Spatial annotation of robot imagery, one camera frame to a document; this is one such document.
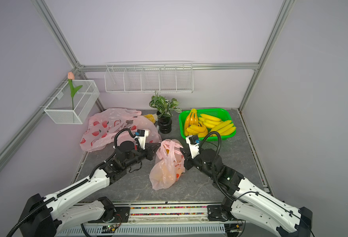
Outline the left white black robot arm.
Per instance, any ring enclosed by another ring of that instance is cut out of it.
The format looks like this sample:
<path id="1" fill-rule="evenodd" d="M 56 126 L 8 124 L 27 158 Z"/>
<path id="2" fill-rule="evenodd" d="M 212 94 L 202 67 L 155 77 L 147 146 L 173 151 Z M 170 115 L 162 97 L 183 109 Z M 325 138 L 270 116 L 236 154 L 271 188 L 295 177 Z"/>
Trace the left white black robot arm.
<path id="1" fill-rule="evenodd" d="M 84 198 L 112 185 L 144 159 L 153 160 L 160 143 L 149 143 L 148 130 L 132 132 L 124 128 L 114 137 L 114 152 L 93 168 L 90 175 L 52 194 L 31 196 L 17 224 L 7 234 L 20 230 L 24 237 L 54 237 L 57 233 L 89 221 L 122 222 L 114 204 L 101 197 L 81 207 L 75 205 Z"/>

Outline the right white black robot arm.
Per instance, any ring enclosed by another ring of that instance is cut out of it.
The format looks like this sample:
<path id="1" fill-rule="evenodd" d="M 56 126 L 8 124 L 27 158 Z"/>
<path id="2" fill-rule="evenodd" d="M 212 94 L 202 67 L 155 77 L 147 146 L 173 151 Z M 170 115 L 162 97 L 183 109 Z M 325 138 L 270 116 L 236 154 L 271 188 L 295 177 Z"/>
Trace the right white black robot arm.
<path id="1" fill-rule="evenodd" d="M 207 138 L 197 135 L 186 137 L 188 148 L 182 148 L 186 170 L 198 169 L 213 181 L 213 186 L 224 200 L 211 211 L 211 221 L 227 221 L 229 218 L 245 220 L 259 226 L 277 237 L 312 237 L 313 213 L 306 207 L 297 208 L 278 200 L 249 181 L 236 170 L 226 166 L 219 155 L 221 136 L 217 137 L 217 148 L 203 149 Z"/>

